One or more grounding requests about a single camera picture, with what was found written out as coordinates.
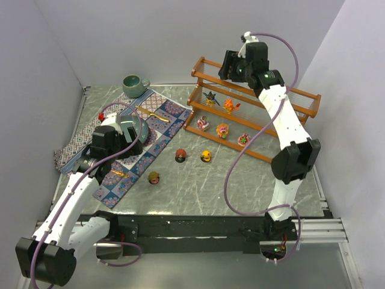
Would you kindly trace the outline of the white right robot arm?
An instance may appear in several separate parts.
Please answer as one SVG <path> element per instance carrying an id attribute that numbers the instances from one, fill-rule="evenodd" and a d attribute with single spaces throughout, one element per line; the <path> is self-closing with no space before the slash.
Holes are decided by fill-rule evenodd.
<path id="1" fill-rule="evenodd" d="M 240 51 L 225 53 L 220 79 L 246 82 L 265 107 L 279 140 L 280 152 L 271 161 L 275 177 L 274 193 L 267 213 L 275 222 L 292 215 L 295 196 L 311 171 L 321 149 L 299 121 L 278 70 L 271 70 L 264 42 L 245 42 Z"/>

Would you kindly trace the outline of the pink bear clover toy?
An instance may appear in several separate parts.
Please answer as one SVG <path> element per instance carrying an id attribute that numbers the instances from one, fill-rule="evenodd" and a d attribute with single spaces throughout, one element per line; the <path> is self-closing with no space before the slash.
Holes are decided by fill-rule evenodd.
<path id="1" fill-rule="evenodd" d="M 244 148 L 250 142 L 250 140 L 251 140 L 251 137 L 248 134 L 243 133 L 238 137 L 237 143 L 239 146 Z"/>

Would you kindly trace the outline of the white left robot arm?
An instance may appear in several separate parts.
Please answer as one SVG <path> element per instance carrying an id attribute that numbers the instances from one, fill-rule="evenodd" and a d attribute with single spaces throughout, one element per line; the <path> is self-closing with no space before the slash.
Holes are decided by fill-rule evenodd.
<path id="1" fill-rule="evenodd" d="M 73 232 L 84 205 L 95 193 L 115 160 L 139 155 L 143 151 L 143 124 L 113 122 L 98 126 L 91 143 L 77 159 L 69 183 L 59 201 L 31 238 L 20 238 L 16 255 L 22 275 L 33 287 L 39 281 L 53 287 L 66 285 L 78 259 L 97 241 L 118 238 L 117 215 L 96 212 L 78 232 Z"/>

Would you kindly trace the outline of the pink sunflower pig toy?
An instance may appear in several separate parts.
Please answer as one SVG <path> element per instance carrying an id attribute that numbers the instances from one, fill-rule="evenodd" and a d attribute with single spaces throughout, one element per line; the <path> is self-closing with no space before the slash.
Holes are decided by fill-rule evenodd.
<path id="1" fill-rule="evenodd" d="M 217 136 L 225 139 L 229 133 L 229 126 L 225 123 L 221 123 L 216 128 Z"/>

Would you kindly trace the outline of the strawberry cake toy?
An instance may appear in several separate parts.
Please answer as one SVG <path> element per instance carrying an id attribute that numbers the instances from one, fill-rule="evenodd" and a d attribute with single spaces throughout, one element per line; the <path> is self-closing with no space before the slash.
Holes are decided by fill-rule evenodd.
<path id="1" fill-rule="evenodd" d="M 199 130 L 206 131 L 209 128 L 209 122 L 206 116 L 202 116 L 197 121 L 197 126 Z"/>

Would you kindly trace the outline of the orange fox figurine toy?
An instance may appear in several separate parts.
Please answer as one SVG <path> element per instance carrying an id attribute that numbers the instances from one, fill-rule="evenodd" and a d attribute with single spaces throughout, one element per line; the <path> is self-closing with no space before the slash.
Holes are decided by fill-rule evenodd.
<path id="1" fill-rule="evenodd" d="M 232 114 L 233 111 L 239 110 L 240 105 L 240 103 L 235 105 L 231 99 L 226 99 L 224 101 L 223 109 L 227 112 L 227 114 Z"/>

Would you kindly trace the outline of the yellow duck figurine toy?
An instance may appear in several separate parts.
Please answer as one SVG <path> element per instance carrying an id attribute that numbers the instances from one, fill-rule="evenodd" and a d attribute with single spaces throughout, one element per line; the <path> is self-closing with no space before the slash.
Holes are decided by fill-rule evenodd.
<path id="1" fill-rule="evenodd" d="M 202 152 L 201 156 L 200 156 L 200 159 L 203 161 L 203 162 L 210 162 L 211 161 L 211 152 L 209 150 L 205 150 Z"/>

